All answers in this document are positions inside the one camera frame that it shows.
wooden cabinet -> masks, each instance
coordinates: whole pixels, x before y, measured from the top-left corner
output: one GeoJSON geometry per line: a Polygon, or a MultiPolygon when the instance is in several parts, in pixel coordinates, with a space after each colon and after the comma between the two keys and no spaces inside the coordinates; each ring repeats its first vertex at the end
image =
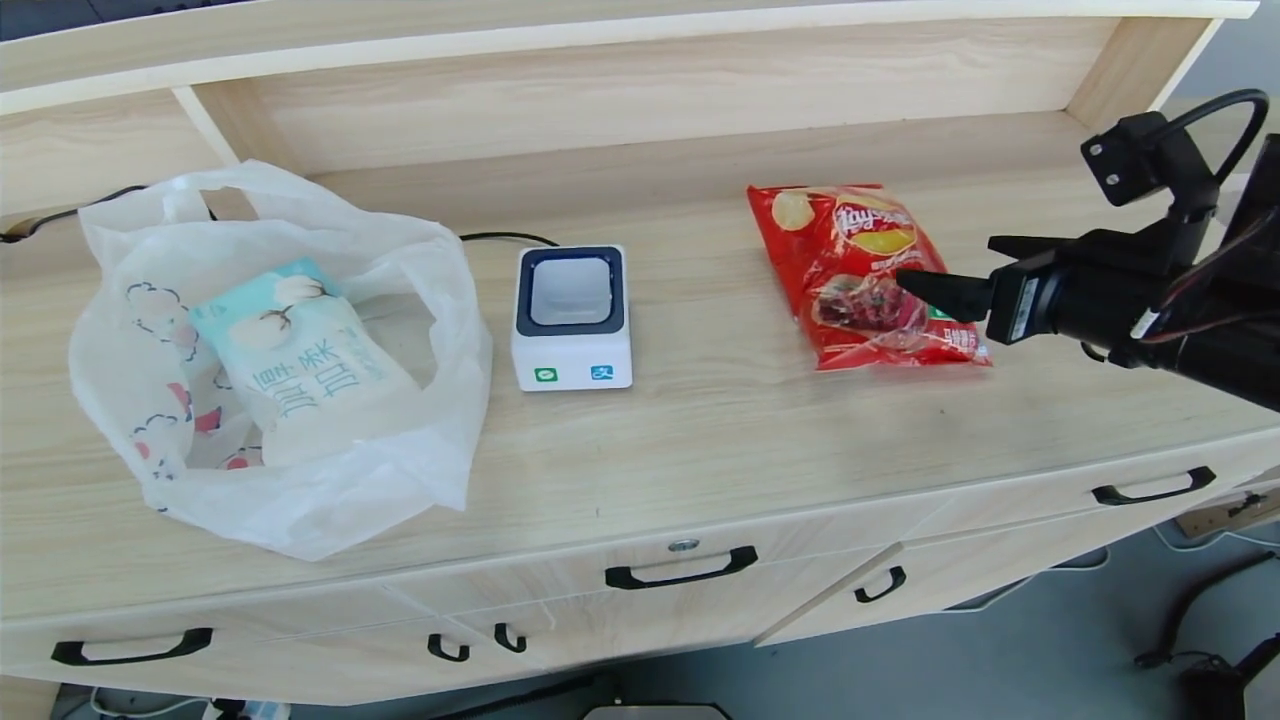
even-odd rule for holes
{"type": "Polygon", "coordinates": [[[617,589],[612,575],[671,579],[724,568],[768,564],[901,538],[946,503],[942,495],[865,502],[778,519],[694,528],[516,560],[476,562],[466,570],[425,571],[393,587],[439,615],[617,589]]]}
{"type": "MultiPolygon", "coordinates": [[[[607,591],[545,602],[468,612],[452,619],[494,637],[506,625],[511,642],[525,638],[527,657],[547,669],[611,657],[745,642],[876,555],[876,548],[788,560],[727,577],[607,591]]],[[[690,564],[664,566],[650,583],[690,564]]]]}
{"type": "Polygon", "coordinates": [[[0,662],[5,669],[52,662],[50,656],[59,643],[68,651],[73,650],[68,646],[78,646],[74,652],[90,661],[129,659],[164,655],[184,642],[220,650],[429,615],[376,583],[364,583],[259,601],[206,601],[170,612],[132,610],[45,625],[10,623],[0,626],[0,662]],[[202,629],[209,632],[192,633],[202,629]]]}
{"type": "Polygon", "coordinates": [[[957,491],[908,536],[925,538],[1073,511],[1125,511],[1142,503],[1155,515],[1198,505],[1272,468],[1274,432],[1096,462],[957,491]]]}
{"type": "Polygon", "coordinates": [[[758,644],[937,612],[1148,528],[1189,502],[897,543],[762,634],[758,644]]]}
{"type": "MultiPolygon", "coordinates": [[[[3,211],[257,159],[369,211],[617,243],[635,388],[529,395],[495,363],[465,511],[278,556],[140,501],[69,380],[101,270],[77,223],[47,223],[0,264],[4,673],[343,705],[781,642],[936,611],[1280,462],[1272,413],[1065,338],[992,347],[989,370],[814,373],[741,196],[887,183],[970,275],[1001,263],[993,234],[1142,227],[1151,206],[1110,206],[1080,138],[1157,104],[1249,3],[372,5],[4,44],[0,172],[22,182],[0,182],[3,211]],[[1140,505],[1094,492],[1149,500],[1206,471],[1140,505]],[[59,643],[165,657],[69,666],[59,643]]],[[[253,217],[210,195],[219,218],[253,217]]],[[[513,249],[465,252],[500,360],[513,249]]]]}
{"type": "Polygon", "coordinates": [[[67,667],[23,676],[166,693],[356,705],[498,682],[536,669],[443,618],[207,650],[145,665],[67,667]],[[433,637],[439,652],[433,655],[433,637]]]}

robotic arm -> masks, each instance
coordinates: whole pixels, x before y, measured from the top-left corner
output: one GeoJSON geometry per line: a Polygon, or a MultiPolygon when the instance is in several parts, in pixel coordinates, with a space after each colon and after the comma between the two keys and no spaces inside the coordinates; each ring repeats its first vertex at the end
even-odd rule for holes
{"type": "Polygon", "coordinates": [[[1065,334],[1093,360],[1169,370],[1280,411],[1280,135],[1263,141],[1221,246],[1196,263],[1221,184],[1266,113],[1263,92],[1242,90],[1172,120],[1123,118],[1080,152],[1115,206],[1167,187],[1162,219],[1135,233],[996,236],[987,247],[1015,261],[986,279],[900,270],[897,282],[957,320],[989,314],[996,342],[1065,334]],[[1187,127],[1242,102],[1253,115],[1213,172],[1187,127]]]}

cabinet door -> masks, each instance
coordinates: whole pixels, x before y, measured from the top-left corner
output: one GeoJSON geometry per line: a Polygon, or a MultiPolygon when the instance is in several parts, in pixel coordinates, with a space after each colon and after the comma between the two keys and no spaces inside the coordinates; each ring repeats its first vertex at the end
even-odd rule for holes
{"type": "Polygon", "coordinates": [[[406,597],[436,615],[457,615],[540,600],[607,591],[612,568],[686,575],[678,565],[707,568],[751,553],[756,562],[884,547],[942,507],[940,493],[878,500],[812,512],[673,530],[662,536],[467,564],[466,569],[424,570],[392,580],[406,597]]]}
{"type": "MultiPolygon", "coordinates": [[[[689,583],[605,591],[452,618],[547,667],[680,648],[745,642],[831,587],[876,553],[876,548],[751,568],[689,583]]],[[[669,582],[690,564],[664,566],[646,582],[669,582]]]]}
{"type": "Polygon", "coordinates": [[[1134,503],[1190,507],[1280,462],[1280,430],[1066,468],[955,491],[951,502],[908,538],[978,530],[1084,510],[1125,512],[1134,503]]]}
{"type": "Polygon", "coordinates": [[[84,685],[164,693],[355,705],[483,685],[536,669],[443,618],[283,641],[210,647],[137,665],[68,667],[54,662],[14,674],[84,685]],[[438,652],[457,662],[433,653],[438,652]]]}
{"type": "Polygon", "coordinates": [[[1148,528],[1178,510],[1134,505],[956,539],[899,543],[771,628],[758,644],[937,612],[1148,528]]]}
{"type": "Polygon", "coordinates": [[[211,598],[204,606],[172,612],[124,610],[59,623],[5,623],[0,626],[0,665],[8,670],[47,662],[59,647],[74,648],[88,660],[129,659],[165,655],[183,643],[187,648],[195,643],[204,646],[201,650],[218,650],[430,616],[371,583],[280,593],[268,600],[211,598]]]}

white plastic bag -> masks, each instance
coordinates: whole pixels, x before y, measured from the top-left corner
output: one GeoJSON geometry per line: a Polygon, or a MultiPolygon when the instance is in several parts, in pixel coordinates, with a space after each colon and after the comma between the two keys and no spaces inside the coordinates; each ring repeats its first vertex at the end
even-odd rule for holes
{"type": "Polygon", "coordinates": [[[456,234],[362,211],[279,168],[192,173],[79,213],[102,287],[70,338],[72,389],[151,507],[302,560],[431,505],[466,506],[493,341],[456,234]],[[210,222],[202,190],[238,188],[259,220],[210,222]],[[416,428],[261,466],[261,447],[187,309],[312,258],[369,334],[422,387],[416,428]]]}

potato chip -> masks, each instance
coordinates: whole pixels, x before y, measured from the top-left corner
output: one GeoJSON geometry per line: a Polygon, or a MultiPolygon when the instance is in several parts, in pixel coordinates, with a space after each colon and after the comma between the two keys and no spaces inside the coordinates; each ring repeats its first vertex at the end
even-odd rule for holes
{"type": "Polygon", "coordinates": [[[785,231],[804,229],[813,222],[813,205],[805,192],[780,192],[773,199],[773,222],[785,231]]]}

